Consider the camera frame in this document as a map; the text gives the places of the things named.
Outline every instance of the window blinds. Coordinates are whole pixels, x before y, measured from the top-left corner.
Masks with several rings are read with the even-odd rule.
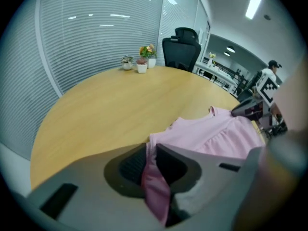
[[[164,0],[158,36],[157,65],[165,66],[162,41],[175,35],[177,27],[193,28],[198,0]]]
[[[0,142],[30,159],[36,132],[58,99],[42,66],[36,0],[26,0],[0,41]]]
[[[41,34],[62,92],[157,43],[163,0],[41,0]]]

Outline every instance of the round wooden table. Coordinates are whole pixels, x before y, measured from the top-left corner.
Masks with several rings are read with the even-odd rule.
[[[92,76],[70,89],[43,120],[31,155],[31,187],[82,157],[146,142],[179,116],[197,119],[211,105],[237,104],[209,80],[170,67]]]

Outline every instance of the black cap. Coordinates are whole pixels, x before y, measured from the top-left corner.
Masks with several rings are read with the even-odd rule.
[[[278,64],[278,62],[276,62],[275,60],[270,60],[270,61],[269,61],[269,67],[272,67],[272,66],[277,67],[277,68],[282,67],[282,66],[281,66],[280,64]]]

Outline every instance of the pink cloth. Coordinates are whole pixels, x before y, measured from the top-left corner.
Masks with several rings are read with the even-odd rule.
[[[151,134],[142,186],[148,207],[163,225],[168,215],[170,188],[156,166],[155,146],[158,143],[236,158],[246,158],[251,149],[264,146],[249,119],[233,117],[229,110],[213,106],[210,113],[201,119],[184,120],[179,117],[164,132]]]

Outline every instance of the office floor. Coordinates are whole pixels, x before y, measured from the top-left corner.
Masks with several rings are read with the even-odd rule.
[[[31,192],[30,161],[0,143],[0,170],[12,191],[22,196]]]

